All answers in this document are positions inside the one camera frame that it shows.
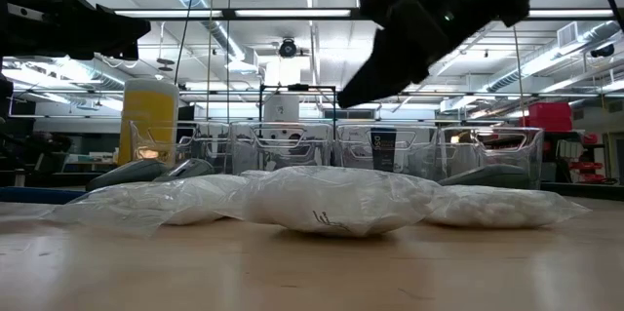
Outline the yellow-labelled wipes canister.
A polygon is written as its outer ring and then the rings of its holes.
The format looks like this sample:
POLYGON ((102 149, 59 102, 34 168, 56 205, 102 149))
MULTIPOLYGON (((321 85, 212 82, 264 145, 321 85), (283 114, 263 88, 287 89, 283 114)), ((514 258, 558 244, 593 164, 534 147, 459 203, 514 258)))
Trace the yellow-labelled wipes canister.
POLYGON ((179 89, 175 84, 155 79, 133 79, 125 83, 117 159, 119 166, 133 160, 131 126, 137 126, 140 131, 153 126, 154 136, 161 139, 158 136, 161 130, 176 125, 178 100, 179 89))

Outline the clear plastic bin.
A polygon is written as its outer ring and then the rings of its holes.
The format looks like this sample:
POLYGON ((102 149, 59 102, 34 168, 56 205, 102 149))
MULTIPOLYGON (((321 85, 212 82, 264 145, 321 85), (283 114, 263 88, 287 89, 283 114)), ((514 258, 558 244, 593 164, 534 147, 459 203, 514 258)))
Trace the clear plastic bin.
POLYGON ((228 173, 229 125, 206 121, 131 121, 130 159, 153 159, 168 168, 182 161, 208 162, 215 173, 228 173))
POLYGON ((344 168, 374 170, 371 129, 396 130, 395 164, 392 173, 432 178, 436 127, 416 124, 343 124, 335 129, 335 164, 344 168))
POLYGON ((230 125, 232 171, 329 166, 333 127, 324 123, 236 122, 230 125))
POLYGON ((438 130, 433 153, 436 181, 486 165, 512 165, 540 187, 544 131, 538 128, 448 127, 438 130))

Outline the white pillar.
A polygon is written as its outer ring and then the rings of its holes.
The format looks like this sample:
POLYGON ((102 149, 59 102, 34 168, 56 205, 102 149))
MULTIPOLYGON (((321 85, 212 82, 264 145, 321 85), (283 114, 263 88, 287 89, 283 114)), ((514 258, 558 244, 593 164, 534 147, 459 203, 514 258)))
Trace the white pillar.
MULTIPOLYGON (((287 89, 288 86, 300 82, 301 69, 293 58, 279 59, 266 65, 264 85, 281 86, 287 89)), ((271 96, 271 92, 267 92, 263 112, 264 120, 267 122, 297 122, 299 120, 299 97, 281 93, 271 96)))

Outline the black pouch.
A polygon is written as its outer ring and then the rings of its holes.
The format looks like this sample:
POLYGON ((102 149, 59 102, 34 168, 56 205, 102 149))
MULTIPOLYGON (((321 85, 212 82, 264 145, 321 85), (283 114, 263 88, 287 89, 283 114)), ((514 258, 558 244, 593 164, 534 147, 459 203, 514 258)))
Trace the black pouch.
POLYGON ((373 168, 378 171, 394 171, 396 130, 394 128, 372 128, 370 130, 373 168))

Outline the red storage bins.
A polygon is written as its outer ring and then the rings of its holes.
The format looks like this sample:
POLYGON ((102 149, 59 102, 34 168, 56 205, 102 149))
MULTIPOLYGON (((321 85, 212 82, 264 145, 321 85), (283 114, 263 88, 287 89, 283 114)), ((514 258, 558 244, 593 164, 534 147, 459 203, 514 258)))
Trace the red storage bins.
POLYGON ((564 133, 572 130, 572 111, 566 102, 536 102, 519 121, 520 127, 540 128, 546 132, 564 133))

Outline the round black ceiling spotlight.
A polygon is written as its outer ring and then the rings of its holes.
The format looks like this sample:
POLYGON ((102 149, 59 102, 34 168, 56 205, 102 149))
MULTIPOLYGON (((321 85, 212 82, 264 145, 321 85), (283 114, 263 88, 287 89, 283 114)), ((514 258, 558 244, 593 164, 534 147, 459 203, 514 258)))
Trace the round black ceiling spotlight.
POLYGON ((278 54, 281 58, 293 58, 297 55, 298 48, 293 38, 284 38, 279 46, 278 54))

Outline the red shelf items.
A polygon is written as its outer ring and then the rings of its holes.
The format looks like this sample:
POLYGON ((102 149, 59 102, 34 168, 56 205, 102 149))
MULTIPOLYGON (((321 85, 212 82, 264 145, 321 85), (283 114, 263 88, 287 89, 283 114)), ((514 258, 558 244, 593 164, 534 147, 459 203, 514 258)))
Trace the red shelf items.
POLYGON ((575 183, 598 184, 606 180, 605 145, 603 138, 586 133, 570 146, 569 168, 575 183))

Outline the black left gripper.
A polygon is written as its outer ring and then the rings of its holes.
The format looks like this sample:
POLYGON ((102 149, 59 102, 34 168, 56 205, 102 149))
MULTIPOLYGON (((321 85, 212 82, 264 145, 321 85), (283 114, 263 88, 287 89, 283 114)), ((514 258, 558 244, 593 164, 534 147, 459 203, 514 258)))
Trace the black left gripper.
POLYGON ((137 41, 151 30, 146 19, 116 14, 85 0, 0 1, 0 57, 92 58, 94 54, 138 60, 137 41), (103 38, 87 32, 103 19, 103 38))

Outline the black metal stand frame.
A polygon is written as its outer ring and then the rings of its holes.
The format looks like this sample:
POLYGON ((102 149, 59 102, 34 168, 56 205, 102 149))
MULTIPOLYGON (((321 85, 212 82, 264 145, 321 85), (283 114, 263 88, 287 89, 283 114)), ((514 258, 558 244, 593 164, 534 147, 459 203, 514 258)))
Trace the black metal stand frame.
POLYGON ((300 123, 300 122, 321 122, 327 120, 325 112, 330 113, 330 122, 336 123, 336 87, 323 85, 295 84, 288 86, 287 89, 281 86, 268 86, 261 84, 257 92, 257 120, 264 123, 300 123), (282 95, 295 95, 299 97, 299 120, 297 122, 267 122, 264 120, 263 106, 267 96, 267 92, 271 92, 271 96, 281 93, 282 95))

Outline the person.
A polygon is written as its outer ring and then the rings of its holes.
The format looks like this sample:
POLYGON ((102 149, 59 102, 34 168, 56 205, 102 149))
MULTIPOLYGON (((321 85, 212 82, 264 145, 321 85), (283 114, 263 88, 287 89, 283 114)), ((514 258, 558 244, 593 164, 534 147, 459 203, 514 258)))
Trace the person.
POLYGON ((72 146, 72 140, 68 136, 37 132, 28 140, 35 148, 35 171, 47 175, 57 173, 62 169, 72 146))

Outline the black overhead frame beam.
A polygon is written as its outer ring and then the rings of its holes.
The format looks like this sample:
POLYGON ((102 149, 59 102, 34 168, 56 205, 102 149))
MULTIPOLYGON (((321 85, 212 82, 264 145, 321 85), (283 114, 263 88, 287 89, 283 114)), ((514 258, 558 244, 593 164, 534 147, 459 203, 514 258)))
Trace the black overhead frame beam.
MULTIPOLYGON (((147 20, 370 20, 358 8, 290 9, 114 9, 118 15, 147 20)), ((528 21, 615 20, 609 9, 534 9, 528 21)))

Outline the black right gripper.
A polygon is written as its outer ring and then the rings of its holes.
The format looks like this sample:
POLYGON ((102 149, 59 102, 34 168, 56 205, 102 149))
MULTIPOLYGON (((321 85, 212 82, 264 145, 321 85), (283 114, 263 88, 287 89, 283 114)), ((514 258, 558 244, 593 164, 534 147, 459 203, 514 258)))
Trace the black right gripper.
POLYGON ((377 24, 368 59, 339 92, 349 108, 391 97, 429 75, 450 51, 441 11, 447 0, 360 0, 360 13, 377 24))

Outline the grey pouch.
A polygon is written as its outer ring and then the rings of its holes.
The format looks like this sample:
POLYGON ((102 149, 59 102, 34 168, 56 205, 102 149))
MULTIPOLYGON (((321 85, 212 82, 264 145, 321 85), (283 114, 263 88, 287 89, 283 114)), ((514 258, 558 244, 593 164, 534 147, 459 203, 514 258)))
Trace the grey pouch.
POLYGON ((439 184, 478 185, 513 189, 530 189, 529 174, 521 167, 512 165, 486 165, 459 175, 441 179, 439 184))

